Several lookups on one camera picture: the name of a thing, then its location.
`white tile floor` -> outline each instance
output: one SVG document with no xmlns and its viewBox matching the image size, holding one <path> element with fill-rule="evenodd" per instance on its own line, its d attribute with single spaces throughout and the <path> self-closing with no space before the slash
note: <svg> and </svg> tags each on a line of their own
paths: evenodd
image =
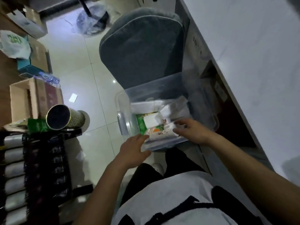
<svg viewBox="0 0 300 225">
<path fill-rule="evenodd" d="M 101 0 L 121 15 L 138 7 L 136 0 Z M 48 34 L 39 39 L 49 49 L 53 74 L 60 78 L 64 102 L 67 106 L 83 110 L 87 124 L 83 135 L 66 143 L 73 187 L 97 184 L 106 166 L 114 159 L 123 143 L 115 108 L 115 95 L 122 87 L 115 81 L 99 57 L 99 43 L 109 30 L 94 37 L 76 34 L 76 18 L 82 8 L 73 9 L 47 21 Z M 69 102 L 71 94 L 78 95 L 75 103 Z M 79 153 L 84 159 L 76 159 Z M 195 148 L 187 153 L 200 164 Z M 145 161 L 162 163 L 164 153 L 157 152 Z M 135 169 L 127 172 L 130 177 Z"/>
</svg>

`white foam block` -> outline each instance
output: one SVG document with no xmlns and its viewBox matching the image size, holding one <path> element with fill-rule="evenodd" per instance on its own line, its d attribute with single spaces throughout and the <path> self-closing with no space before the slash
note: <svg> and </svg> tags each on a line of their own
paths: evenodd
<svg viewBox="0 0 300 225">
<path fill-rule="evenodd" d="M 145 122 L 146 128 L 148 128 L 148 129 L 163 124 L 163 120 L 160 118 L 159 113 L 145 116 L 144 122 Z"/>
</svg>

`cylindrical canister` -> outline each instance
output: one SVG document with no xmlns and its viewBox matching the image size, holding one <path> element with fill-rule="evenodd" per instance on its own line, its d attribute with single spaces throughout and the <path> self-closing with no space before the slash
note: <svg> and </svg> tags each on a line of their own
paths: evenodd
<svg viewBox="0 0 300 225">
<path fill-rule="evenodd" d="M 48 111 L 46 122 L 53 130 L 75 129 L 84 125 L 85 116 L 80 111 L 69 108 L 64 104 L 57 104 Z"/>
</svg>

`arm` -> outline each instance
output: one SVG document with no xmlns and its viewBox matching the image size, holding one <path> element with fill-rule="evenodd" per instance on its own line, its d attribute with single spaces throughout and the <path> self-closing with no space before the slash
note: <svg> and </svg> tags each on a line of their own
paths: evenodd
<svg viewBox="0 0 300 225">
<path fill-rule="evenodd" d="M 197 144 L 212 148 L 244 192 L 270 220 L 300 224 L 300 188 L 269 170 L 224 137 L 192 119 L 179 120 L 186 129 L 174 132 Z"/>
<path fill-rule="evenodd" d="M 148 137 L 138 134 L 122 144 L 119 154 L 106 167 L 74 225 L 110 225 L 126 171 L 139 166 L 151 154 L 151 151 L 141 152 L 141 146 Z"/>
</svg>

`white t-shirt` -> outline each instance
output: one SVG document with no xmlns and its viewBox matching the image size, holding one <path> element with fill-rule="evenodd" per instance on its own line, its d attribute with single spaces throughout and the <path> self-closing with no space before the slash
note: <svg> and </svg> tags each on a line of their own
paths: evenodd
<svg viewBox="0 0 300 225">
<path fill-rule="evenodd" d="M 135 225 L 144 225 L 156 213 L 166 213 L 189 196 L 200 203 L 213 203 L 212 188 L 219 185 L 208 173 L 190 171 L 151 183 L 124 203 L 112 219 L 112 225 L 128 215 Z M 175 216 L 167 224 L 237 224 L 217 208 L 197 208 Z"/>
</svg>

